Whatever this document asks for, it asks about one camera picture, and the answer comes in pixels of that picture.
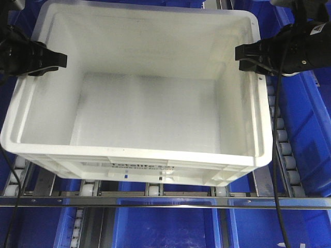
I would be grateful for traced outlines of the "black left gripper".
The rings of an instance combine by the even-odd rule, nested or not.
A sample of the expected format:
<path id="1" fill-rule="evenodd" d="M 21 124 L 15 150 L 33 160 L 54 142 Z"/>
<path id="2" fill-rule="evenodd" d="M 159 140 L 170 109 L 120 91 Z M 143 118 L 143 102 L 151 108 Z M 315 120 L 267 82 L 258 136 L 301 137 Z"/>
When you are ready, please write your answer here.
<path id="1" fill-rule="evenodd" d="M 42 42 L 33 41 L 32 49 L 29 37 L 19 27 L 5 25 L 1 27 L 1 74 L 3 76 L 43 76 L 47 72 L 67 68 L 67 55 L 49 50 Z"/>

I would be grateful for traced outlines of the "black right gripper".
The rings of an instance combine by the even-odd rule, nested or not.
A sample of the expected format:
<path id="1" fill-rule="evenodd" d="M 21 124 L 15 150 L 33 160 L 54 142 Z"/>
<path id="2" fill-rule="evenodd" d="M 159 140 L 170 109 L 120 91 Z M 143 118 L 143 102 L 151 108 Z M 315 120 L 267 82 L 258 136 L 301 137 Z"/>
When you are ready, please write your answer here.
<path id="1" fill-rule="evenodd" d="M 272 38 L 270 49 L 268 49 L 268 44 L 263 41 L 237 46 L 235 48 L 235 60 L 239 61 L 239 70 L 274 76 L 274 72 L 252 62 L 263 62 L 265 58 L 269 57 L 272 67 L 279 70 L 290 34 L 290 28 L 284 27 Z M 282 67 L 282 73 L 293 74 L 329 66 L 330 22 L 309 21 L 305 23 L 303 29 L 293 34 Z"/>

